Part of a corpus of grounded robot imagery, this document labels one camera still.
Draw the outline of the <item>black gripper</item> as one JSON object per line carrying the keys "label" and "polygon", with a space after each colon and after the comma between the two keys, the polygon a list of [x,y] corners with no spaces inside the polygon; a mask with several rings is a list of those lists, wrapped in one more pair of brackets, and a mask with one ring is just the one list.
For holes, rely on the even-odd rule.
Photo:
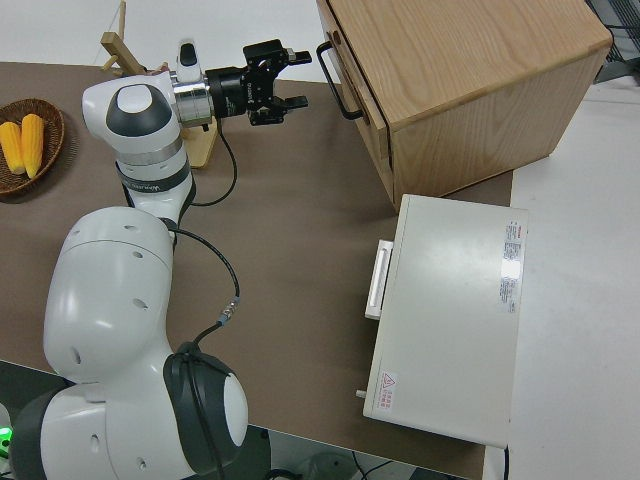
{"label": "black gripper", "polygon": [[246,113],[252,125],[279,124],[292,110],[306,108],[307,97],[282,99],[274,95],[274,82],[287,64],[309,64],[311,54],[285,48],[279,39],[243,48],[244,67],[206,71],[216,119]]}

